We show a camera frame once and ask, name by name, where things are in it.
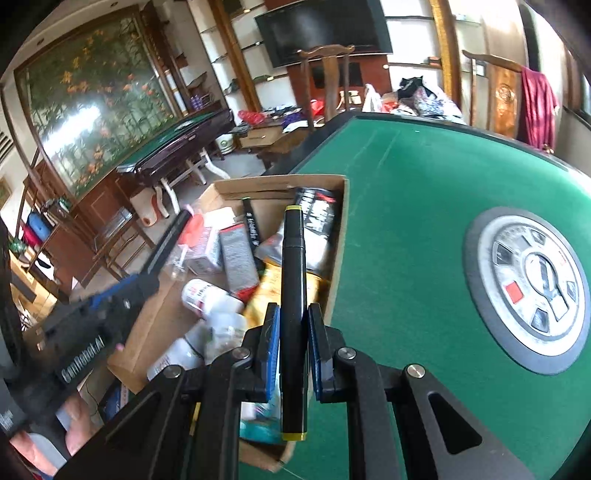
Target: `blue gripper pad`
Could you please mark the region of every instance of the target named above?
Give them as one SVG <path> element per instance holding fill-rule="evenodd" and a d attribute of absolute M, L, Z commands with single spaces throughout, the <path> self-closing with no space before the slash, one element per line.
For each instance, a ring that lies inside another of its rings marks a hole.
<path fill-rule="evenodd" d="M 275 391 L 275 381 L 277 377 L 277 360 L 279 358 L 279 305 L 275 306 L 273 315 L 273 326 L 271 328 L 271 337 L 269 338 L 269 356 L 267 361 L 267 373 L 265 376 L 265 386 L 267 402 Z"/>
<path fill-rule="evenodd" d="M 316 335 L 316 327 L 314 325 L 314 317 L 311 314 L 311 309 L 308 308 L 308 344 L 309 344 L 309 363 L 312 371 L 312 385 L 314 386 L 314 395 L 316 400 L 320 401 L 320 392 L 322 389 L 322 375 L 320 372 L 320 355 L 318 350 L 318 337 Z"/>

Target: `red cloth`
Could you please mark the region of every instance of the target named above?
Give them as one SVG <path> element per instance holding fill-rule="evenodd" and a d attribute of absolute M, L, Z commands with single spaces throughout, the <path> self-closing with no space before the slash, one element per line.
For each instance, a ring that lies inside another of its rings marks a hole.
<path fill-rule="evenodd" d="M 558 105 L 546 75 L 523 67 L 521 70 L 521 119 L 518 140 L 534 148 L 554 149 L 554 108 Z"/>

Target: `white plastic bag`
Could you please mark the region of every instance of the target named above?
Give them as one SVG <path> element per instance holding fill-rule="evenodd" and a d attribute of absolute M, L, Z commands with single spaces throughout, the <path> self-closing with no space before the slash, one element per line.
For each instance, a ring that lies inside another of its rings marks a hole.
<path fill-rule="evenodd" d="M 363 103 L 363 112 L 381 112 L 382 98 L 379 93 L 375 91 L 374 86 L 370 83 L 365 84 L 365 101 Z"/>

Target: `green felt table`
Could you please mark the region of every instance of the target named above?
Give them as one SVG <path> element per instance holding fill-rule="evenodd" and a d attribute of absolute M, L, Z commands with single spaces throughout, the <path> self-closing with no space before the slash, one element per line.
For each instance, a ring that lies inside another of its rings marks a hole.
<path fill-rule="evenodd" d="M 163 130 L 150 141 L 146 142 L 142 147 L 133 152 L 124 162 L 118 166 L 119 171 L 127 171 L 135 167 L 135 165 L 145 158 L 148 158 L 154 152 L 168 145 L 176 138 L 182 136 L 191 127 L 211 118 L 215 112 L 203 113 L 189 118 L 184 118 L 180 122 Z"/>
<path fill-rule="evenodd" d="M 296 153 L 304 162 L 289 169 L 350 180 L 332 325 L 379 363 L 425 365 L 536 478 L 551 478 L 591 418 L 591 345 L 558 375 L 516 364 L 473 304 L 462 245 L 484 210 L 525 209 L 566 237 L 588 276 L 589 179 L 509 142 L 447 125 L 352 118 L 324 136 L 311 154 Z M 247 465 L 240 474 L 273 475 Z M 345 405 L 311 401 L 307 440 L 273 478 L 294 476 L 348 478 Z"/>

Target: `clothing pile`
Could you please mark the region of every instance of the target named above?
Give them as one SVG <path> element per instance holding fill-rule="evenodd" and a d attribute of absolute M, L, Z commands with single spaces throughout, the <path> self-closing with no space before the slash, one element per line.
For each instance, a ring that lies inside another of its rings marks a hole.
<path fill-rule="evenodd" d="M 390 113 L 447 120 L 466 125 L 462 112 L 456 104 L 439 86 L 425 82 L 423 77 L 403 78 L 396 93 L 399 104 Z"/>

